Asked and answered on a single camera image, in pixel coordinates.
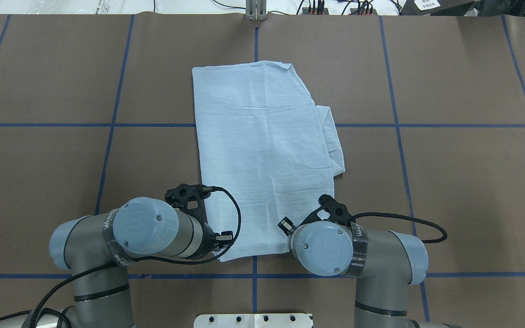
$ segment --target black strap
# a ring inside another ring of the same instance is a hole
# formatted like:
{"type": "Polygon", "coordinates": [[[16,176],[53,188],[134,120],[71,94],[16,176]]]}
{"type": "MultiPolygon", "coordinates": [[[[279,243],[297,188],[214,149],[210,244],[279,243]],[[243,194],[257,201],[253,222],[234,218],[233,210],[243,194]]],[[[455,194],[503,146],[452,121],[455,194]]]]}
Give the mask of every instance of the black strap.
{"type": "Polygon", "coordinates": [[[107,291],[102,291],[102,292],[98,292],[98,293],[90,293],[88,295],[75,296],[74,297],[74,301],[75,302],[90,301],[92,299],[97,299],[97,298],[100,298],[100,297],[107,297],[107,296],[110,296],[110,295],[114,295],[116,293],[120,293],[122,291],[126,291],[127,289],[129,289],[129,284],[126,284],[126,285],[123,285],[123,286],[120,286],[120,287],[117,287],[117,288],[109,289],[107,291]]]}
{"type": "MultiPolygon", "coordinates": [[[[73,307],[73,305],[69,306],[69,307],[66,307],[64,310],[62,310],[62,314],[63,315],[66,315],[66,313],[68,312],[68,310],[73,307]]],[[[63,328],[64,327],[64,322],[62,320],[58,320],[58,323],[56,324],[56,328],[63,328]]]]}
{"type": "Polygon", "coordinates": [[[131,258],[125,253],[125,251],[123,251],[123,248],[115,239],[115,234],[113,232],[113,222],[117,211],[118,210],[111,210],[108,213],[107,218],[104,220],[103,237],[104,243],[107,245],[108,252],[113,258],[113,261],[115,261],[115,263],[117,263],[119,266],[123,267],[128,266],[129,264],[133,264],[135,262],[131,260],[131,258]]]}
{"type": "Polygon", "coordinates": [[[377,313],[379,315],[385,315],[385,316],[406,316],[407,315],[406,310],[404,310],[404,311],[396,311],[396,310],[381,309],[379,307],[378,308],[377,307],[371,307],[369,305],[362,304],[362,303],[360,303],[358,301],[356,301],[356,307],[358,309],[362,309],[364,311],[377,313]]]}

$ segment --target light blue joint cap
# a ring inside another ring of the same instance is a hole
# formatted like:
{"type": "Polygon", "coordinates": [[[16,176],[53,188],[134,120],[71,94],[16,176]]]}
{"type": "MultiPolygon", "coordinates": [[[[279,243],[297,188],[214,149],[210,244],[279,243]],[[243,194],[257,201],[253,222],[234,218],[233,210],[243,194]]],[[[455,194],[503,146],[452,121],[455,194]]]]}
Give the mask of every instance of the light blue joint cap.
{"type": "Polygon", "coordinates": [[[429,270],[429,254],[427,248],[422,240],[412,235],[405,235],[404,233],[398,233],[390,231],[398,237],[398,240],[404,246],[404,250],[407,252],[408,261],[410,262],[410,268],[412,270],[412,281],[411,285],[418,285],[425,280],[427,276],[427,270],[429,270]]]}
{"type": "Polygon", "coordinates": [[[64,222],[60,224],[56,230],[52,233],[50,237],[50,256],[54,260],[54,264],[60,269],[70,270],[64,259],[64,247],[66,247],[66,241],[68,236],[74,229],[74,226],[80,222],[83,218],[88,218],[90,215],[82,216],[82,218],[72,220],[69,222],[64,222]]]}
{"type": "Polygon", "coordinates": [[[180,228],[173,207],[162,200],[138,197],[117,212],[113,222],[115,240],[127,251],[140,255],[168,247],[180,228]]]}
{"type": "Polygon", "coordinates": [[[343,227],[333,222],[317,221],[300,229],[293,247],[298,260],[309,272],[329,277],[348,269],[354,247],[343,227]]]}

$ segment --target white cloth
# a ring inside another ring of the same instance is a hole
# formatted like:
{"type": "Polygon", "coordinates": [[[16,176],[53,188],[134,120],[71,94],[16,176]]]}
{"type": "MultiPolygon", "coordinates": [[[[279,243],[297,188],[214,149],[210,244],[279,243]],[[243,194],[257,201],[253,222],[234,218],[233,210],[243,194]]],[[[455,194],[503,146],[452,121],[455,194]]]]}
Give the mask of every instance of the white cloth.
{"type": "MultiPolygon", "coordinates": [[[[221,257],[285,253],[277,227],[299,224],[334,195],[344,156],[331,109],[315,102],[292,64],[259,61],[196,67],[194,102],[202,183],[227,189],[242,212],[236,243],[221,257]]],[[[236,232],[236,209],[223,193],[206,199],[214,231],[236,232]]]]}

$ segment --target black cable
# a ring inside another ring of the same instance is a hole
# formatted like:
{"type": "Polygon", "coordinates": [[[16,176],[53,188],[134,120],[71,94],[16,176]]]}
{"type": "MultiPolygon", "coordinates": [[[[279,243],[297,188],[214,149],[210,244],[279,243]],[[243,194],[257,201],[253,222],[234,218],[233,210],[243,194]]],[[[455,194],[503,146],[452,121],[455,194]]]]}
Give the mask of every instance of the black cable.
{"type": "Polygon", "coordinates": [[[396,0],[396,2],[394,0],[390,0],[390,2],[392,2],[394,6],[396,6],[396,9],[398,9],[398,14],[400,15],[400,11],[402,10],[402,6],[400,6],[400,2],[398,0],[396,0]]]}
{"type": "Polygon", "coordinates": [[[50,291],[46,294],[46,296],[44,296],[44,298],[40,301],[40,303],[37,305],[37,307],[35,309],[33,309],[33,311],[31,311],[31,315],[29,317],[27,317],[27,319],[30,320],[30,325],[29,325],[29,328],[36,328],[37,326],[37,322],[38,320],[40,319],[40,316],[38,316],[37,314],[40,313],[40,311],[42,311],[42,308],[44,307],[44,304],[50,299],[50,297],[52,297],[52,295],[54,295],[55,292],[57,292],[60,288],[64,287],[65,285],[75,281],[76,279],[79,279],[79,278],[82,278],[83,276],[86,276],[88,274],[91,274],[91,273],[94,273],[94,272],[97,272],[97,271],[100,271],[100,270],[104,270],[104,269],[108,269],[108,268],[112,268],[112,267],[116,267],[117,264],[114,263],[114,262],[111,262],[111,263],[107,263],[105,265],[102,265],[102,266],[97,266],[97,267],[94,267],[92,269],[89,269],[89,270],[86,270],[84,272],[80,272],[79,274],[75,274],[74,276],[71,276],[70,278],[64,280],[63,282],[61,282],[60,284],[57,284],[56,286],[54,286],[54,288],[50,289],[50,291]]]}
{"type": "Polygon", "coordinates": [[[221,188],[221,187],[212,187],[212,191],[222,191],[223,193],[225,193],[228,196],[228,198],[232,201],[234,206],[236,207],[236,213],[238,214],[238,226],[236,227],[236,235],[232,238],[228,246],[223,251],[218,253],[218,255],[216,256],[210,257],[209,259],[202,260],[202,261],[179,261],[179,260],[172,260],[172,259],[167,259],[166,257],[158,257],[158,256],[137,257],[136,259],[133,259],[133,261],[139,262],[139,261],[145,261],[145,260],[154,260],[154,261],[161,261],[161,262],[172,263],[172,264],[197,265],[197,264],[204,264],[204,263],[208,263],[208,262],[217,260],[222,255],[225,255],[225,253],[230,249],[230,247],[232,247],[232,245],[234,245],[236,239],[238,238],[238,234],[240,233],[240,225],[242,224],[242,216],[240,214],[240,207],[238,206],[238,203],[236,203],[236,200],[234,199],[234,197],[232,197],[232,195],[226,189],[221,188]]]}
{"type": "Polygon", "coordinates": [[[25,316],[25,315],[29,315],[30,314],[30,311],[27,310],[27,311],[20,311],[20,312],[16,312],[16,313],[12,313],[10,315],[6,315],[6,316],[2,316],[0,318],[0,321],[2,320],[7,320],[7,319],[11,319],[11,318],[15,318],[17,316],[25,316]]]}
{"type": "Polygon", "coordinates": [[[348,8],[348,6],[350,6],[350,4],[351,4],[352,2],[357,2],[357,1],[356,1],[356,0],[350,0],[350,1],[348,1],[348,3],[345,4],[344,11],[341,12],[342,15],[345,13],[345,10],[348,8]]]}
{"type": "Polygon", "coordinates": [[[295,13],[296,15],[299,14],[299,11],[301,10],[301,6],[303,6],[304,2],[305,2],[305,0],[301,0],[301,3],[299,4],[299,8],[297,8],[297,12],[295,13]]]}
{"type": "Polygon", "coordinates": [[[65,314],[56,311],[54,309],[50,309],[49,307],[42,310],[42,315],[52,315],[58,318],[57,327],[62,328],[62,324],[66,324],[66,328],[72,328],[72,325],[70,324],[70,320],[66,317],[65,314]]]}
{"type": "Polygon", "coordinates": [[[406,215],[401,215],[401,214],[393,214],[393,213],[366,212],[366,213],[360,213],[360,214],[356,214],[356,215],[352,216],[352,220],[356,220],[357,218],[363,218],[365,216],[379,216],[381,218],[393,218],[393,219],[407,220],[407,221],[415,222],[415,223],[418,223],[418,224],[424,224],[425,226],[431,226],[431,227],[437,229],[438,231],[440,231],[440,233],[443,234],[443,236],[440,237],[440,238],[427,239],[427,240],[422,241],[425,244],[440,243],[440,242],[445,241],[447,239],[447,231],[442,226],[439,226],[438,224],[433,223],[433,222],[429,222],[427,220],[421,220],[421,219],[418,219],[418,218],[413,218],[412,216],[406,216],[406,215]]]}
{"type": "Polygon", "coordinates": [[[234,9],[244,9],[246,10],[246,8],[244,7],[235,7],[235,6],[228,6],[228,5],[225,5],[225,4],[221,4],[220,2],[217,2],[216,0],[212,0],[213,2],[219,4],[220,6],[223,6],[223,7],[226,7],[226,8],[234,8],[234,9]]]}
{"type": "MultiPolygon", "coordinates": [[[[16,312],[16,313],[13,313],[13,314],[10,314],[10,315],[2,316],[0,318],[0,321],[7,320],[7,319],[12,319],[12,318],[15,318],[15,317],[18,317],[18,316],[29,315],[30,313],[31,313],[31,311],[29,311],[29,310],[16,312]]],[[[47,307],[47,308],[42,310],[42,315],[53,315],[53,316],[56,316],[58,318],[58,325],[60,325],[60,327],[62,327],[62,324],[65,324],[66,328],[72,328],[72,325],[70,324],[70,320],[68,320],[68,318],[66,317],[66,315],[64,313],[61,313],[59,311],[56,311],[54,309],[50,309],[49,307],[47,307]]]]}

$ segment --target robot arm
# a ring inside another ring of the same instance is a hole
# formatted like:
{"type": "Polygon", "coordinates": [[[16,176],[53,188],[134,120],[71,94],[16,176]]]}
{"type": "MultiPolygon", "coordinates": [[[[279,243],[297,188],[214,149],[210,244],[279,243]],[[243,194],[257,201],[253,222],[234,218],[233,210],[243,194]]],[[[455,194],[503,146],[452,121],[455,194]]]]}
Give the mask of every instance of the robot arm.
{"type": "Polygon", "coordinates": [[[329,195],[321,196],[319,205],[299,226],[283,218],[279,227],[289,237],[291,252],[310,272],[356,278],[355,328],[458,328],[407,320],[408,286],[423,282],[429,266],[420,239],[363,229],[346,206],[329,195]],[[328,219],[317,216],[321,210],[330,214],[328,219]]]}
{"type": "MultiPolygon", "coordinates": [[[[56,266],[70,270],[73,278],[94,271],[73,280],[74,306],[63,313],[70,326],[135,327],[126,268],[130,264],[146,259],[201,264],[221,256],[203,261],[163,258],[196,260],[232,245],[232,231],[215,233],[206,222],[204,199],[213,191],[225,190],[181,184],[167,192],[167,203],[139,197],[106,214],[84,216],[56,228],[50,239],[50,256],[56,266]],[[194,201],[198,207],[189,209],[194,201]]],[[[27,318],[2,320],[0,328],[33,327],[34,312],[27,318]]],[[[38,328],[66,327],[52,315],[42,314],[36,322],[38,328]]]]}

